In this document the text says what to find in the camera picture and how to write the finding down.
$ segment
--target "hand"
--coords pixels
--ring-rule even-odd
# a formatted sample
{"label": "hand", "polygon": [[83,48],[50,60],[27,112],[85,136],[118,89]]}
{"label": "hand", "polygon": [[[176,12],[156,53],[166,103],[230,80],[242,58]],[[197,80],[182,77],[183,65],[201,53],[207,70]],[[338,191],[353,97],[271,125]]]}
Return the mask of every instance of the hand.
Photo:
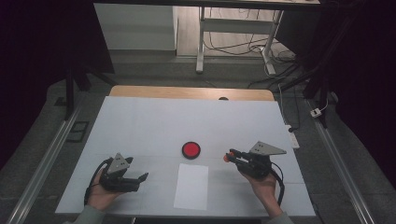
{"label": "hand", "polygon": [[95,179],[93,180],[91,195],[88,199],[88,205],[100,211],[104,211],[105,209],[107,209],[118,196],[123,194],[123,192],[107,191],[99,184],[99,179],[102,175],[102,172],[103,169],[98,172]]}
{"label": "hand", "polygon": [[273,175],[269,174],[264,179],[255,179],[244,173],[241,173],[241,175],[248,180],[254,194],[262,202],[270,218],[277,217],[283,213],[275,197],[276,179]]}

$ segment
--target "robotic hand device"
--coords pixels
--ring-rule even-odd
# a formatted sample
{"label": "robotic hand device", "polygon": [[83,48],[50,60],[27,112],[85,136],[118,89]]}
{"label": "robotic hand device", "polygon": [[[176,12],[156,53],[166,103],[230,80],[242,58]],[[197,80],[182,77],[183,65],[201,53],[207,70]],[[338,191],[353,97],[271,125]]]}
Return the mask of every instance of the robotic hand device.
{"label": "robotic hand device", "polygon": [[93,180],[102,166],[105,164],[106,167],[103,169],[99,179],[100,185],[105,190],[112,192],[137,191],[140,187],[140,183],[147,179],[149,173],[145,173],[139,176],[137,179],[124,178],[123,175],[126,173],[133,159],[134,158],[132,157],[124,159],[120,153],[117,153],[114,159],[110,157],[109,159],[103,161],[96,169],[91,179],[90,185],[85,191],[84,205],[87,204],[88,198],[90,197]]}
{"label": "robotic hand device", "polygon": [[272,169],[271,166],[273,163],[270,161],[270,155],[279,154],[286,154],[286,151],[259,141],[249,152],[240,152],[235,149],[230,149],[230,152],[225,154],[224,160],[226,162],[230,161],[235,163],[238,171],[255,179],[263,179],[269,174],[273,175],[280,186],[279,197],[277,199],[277,203],[280,205],[285,192],[283,175],[282,178],[279,177]]}

